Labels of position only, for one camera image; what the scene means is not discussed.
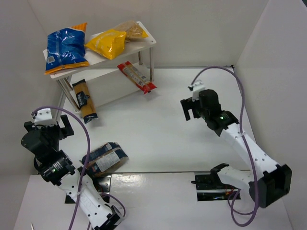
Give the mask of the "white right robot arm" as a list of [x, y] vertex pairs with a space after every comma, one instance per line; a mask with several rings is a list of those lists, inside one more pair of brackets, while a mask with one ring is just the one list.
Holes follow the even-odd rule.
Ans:
[[272, 159], [240, 128], [239, 120], [230, 111], [222, 110], [214, 90], [201, 90], [180, 103], [187, 121], [191, 119], [189, 112], [194, 118], [202, 118], [207, 127], [223, 138], [251, 169], [251, 173], [246, 173], [221, 163], [211, 169], [214, 179], [248, 191], [260, 208], [268, 207], [289, 193], [290, 167]]

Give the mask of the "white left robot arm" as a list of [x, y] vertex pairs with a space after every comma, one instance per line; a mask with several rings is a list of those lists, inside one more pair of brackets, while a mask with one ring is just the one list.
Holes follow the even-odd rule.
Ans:
[[109, 205], [96, 190], [92, 179], [82, 175], [73, 166], [66, 153], [59, 149], [59, 142], [74, 135], [66, 115], [61, 116], [64, 127], [58, 123], [36, 125], [24, 123], [27, 133], [21, 145], [34, 154], [34, 167], [46, 181], [64, 191], [87, 216], [94, 230], [114, 230], [124, 219], [121, 212]]

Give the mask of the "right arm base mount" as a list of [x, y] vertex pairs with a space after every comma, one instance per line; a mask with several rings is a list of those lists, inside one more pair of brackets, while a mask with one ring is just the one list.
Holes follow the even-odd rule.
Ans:
[[238, 190], [232, 185], [216, 182], [209, 173], [196, 173], [191, 183], [196, 186], [198, 201], [227, 200]]

